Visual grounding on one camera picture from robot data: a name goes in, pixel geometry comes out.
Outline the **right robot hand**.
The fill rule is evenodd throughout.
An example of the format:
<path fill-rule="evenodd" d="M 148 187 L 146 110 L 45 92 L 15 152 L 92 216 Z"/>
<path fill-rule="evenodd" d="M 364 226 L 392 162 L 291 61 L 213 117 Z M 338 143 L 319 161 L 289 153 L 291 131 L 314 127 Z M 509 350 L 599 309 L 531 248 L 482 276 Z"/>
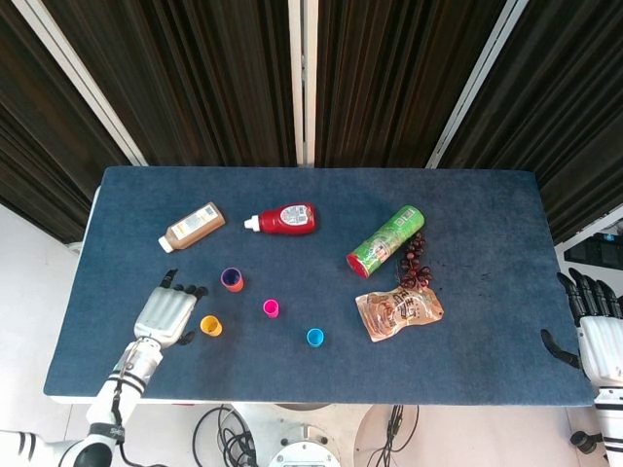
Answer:
<path fill-rule="evenodd" d="M 622 300 L 600 279 L 571 268 L 557 274 L 568 297 L 578 352 L 561 349 L 542 329 L 541 341 L 555 359 L 583 372 L 595 387 L 622 385 Z"/>

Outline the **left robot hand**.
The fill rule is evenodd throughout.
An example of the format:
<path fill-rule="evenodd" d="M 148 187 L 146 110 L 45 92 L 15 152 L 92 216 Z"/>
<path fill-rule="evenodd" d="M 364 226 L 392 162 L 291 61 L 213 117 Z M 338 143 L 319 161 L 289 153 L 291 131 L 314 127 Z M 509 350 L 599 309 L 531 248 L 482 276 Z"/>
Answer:
<path fill-rule="evenodd" d="M 151 339 L 161 349 L 178 343 L 198 301 L 208 294 L 204 286 L 174 285 L 177 269 L 170 269 L 152 291 L 133 327 L 135 337 Z"/>

